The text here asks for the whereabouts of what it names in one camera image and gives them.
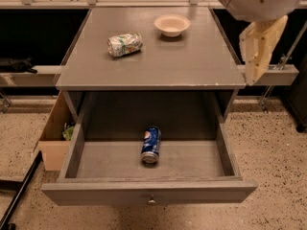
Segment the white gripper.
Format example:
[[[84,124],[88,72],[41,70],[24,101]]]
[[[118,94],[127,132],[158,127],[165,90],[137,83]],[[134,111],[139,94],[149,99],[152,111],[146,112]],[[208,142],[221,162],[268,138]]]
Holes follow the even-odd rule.
[[[287,14],[301,0],[219,1],[235,19],[251,22],[239,35],[239,48],[246,66],[246,82],[254,85],[270,65],[272,53],[285,30]]]

